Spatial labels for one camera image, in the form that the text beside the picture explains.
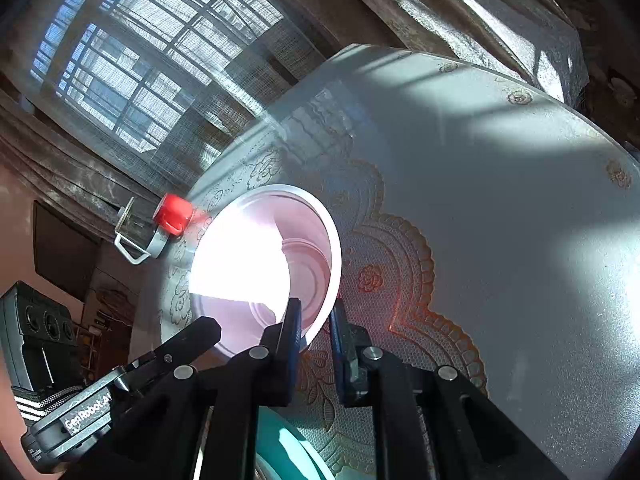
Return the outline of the black striped sleeve forearm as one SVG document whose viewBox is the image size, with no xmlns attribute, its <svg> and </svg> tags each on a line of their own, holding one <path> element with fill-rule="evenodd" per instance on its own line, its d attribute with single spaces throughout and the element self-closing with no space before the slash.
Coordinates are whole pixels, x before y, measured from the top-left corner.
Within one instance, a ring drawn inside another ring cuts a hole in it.
<svg viewBox="0 0 640 480">
<path fill-rule="evenodd" d="M 28 426 L 86 386 L 70 311 L 23 282 L 1 297 L 1 348 Z"/>
</svg>

